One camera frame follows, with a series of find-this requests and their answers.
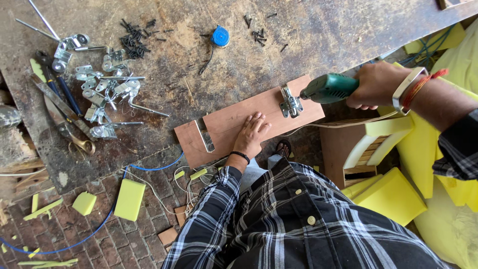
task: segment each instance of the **sandal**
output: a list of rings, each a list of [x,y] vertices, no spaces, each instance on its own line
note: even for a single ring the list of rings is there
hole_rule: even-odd
[[[275,148],[277,148],[277,146],[279,146],[279,144],[282,143],[284,144],[288,149],[289,149],[289,154],[287,156],[285,156],[286,158],[288,158],[292,152],[292,147],[291,147],[291,143],[289,143],[289,141],[283,139],[281,141],[279,141],[277,143],[277,145],[275,146]],[[284,156],[285,154],[285,151],[283,148],[279,149],[278,151],[274,152],[274,155],[277,154],[277,155],[280,155],[280,156]]]

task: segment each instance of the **pliers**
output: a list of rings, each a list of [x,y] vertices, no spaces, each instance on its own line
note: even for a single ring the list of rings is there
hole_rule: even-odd
[[[56,88],[56,85],[53,82],[54,74],[56,74],[51,69],[53,59],[45,51],[41,51],[41,50],[36,51],[35,59],[42,66],[42,71],[43,71],[43,74],[45,75],[46,82],[47,82],[48,86],[58,96],[60,96],[60,93],[58,92],[58,89]],[[78,104],[77,104],[75,98],[73,97],[73,95],[71,94],[71,90],[68,87],[68,85],[66,84],[63,77],[56,74],[56,79],[58,80],[58,83],[60,84],[60,87],[63,90],[63,93],[65,94],[66,98],[68,99],[68,102],[71,104],[73,111],[78,115],[78,117],[83,117],[83,113],[81,112],[80,108],[78,107]]]

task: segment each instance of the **foot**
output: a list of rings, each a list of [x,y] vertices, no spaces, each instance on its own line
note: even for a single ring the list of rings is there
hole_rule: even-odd
[[[289,148],[285,144],[279,143],[277,145],[276,153],[279,154],[281,157],[289,157]]]

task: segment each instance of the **red thread bracelet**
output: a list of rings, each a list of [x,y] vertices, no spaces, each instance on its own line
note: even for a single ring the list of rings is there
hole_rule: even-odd
[[[425,83],[427,83],[432,78],[441,77],[441,76],[444,76],[446,74],[448,74],[448,69],[440,69],[432,75],[421,78],[417,82],[417,84],[415,84],[415,86],[412,88],[412,90],[407,93],[407,96],[405,96],[405,99],[403,100],[403,107],[405,109],[410,109],[410,103],[412,102],[413,98],[418,93],[418,91],[423,87],[423,85],[425,85]]]

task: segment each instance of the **jeans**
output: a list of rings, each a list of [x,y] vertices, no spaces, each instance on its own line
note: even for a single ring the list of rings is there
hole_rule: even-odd
[[[267,169],[271,169],[282,157],[278,154],[272,155],[267,159]],[[256,158],[250,160],[250,164],[247,165],[244,175],[242,175],[239,192],[242,193],[249,188],[258,178],[260,178],[266,169],[262,169],[256,162]]]

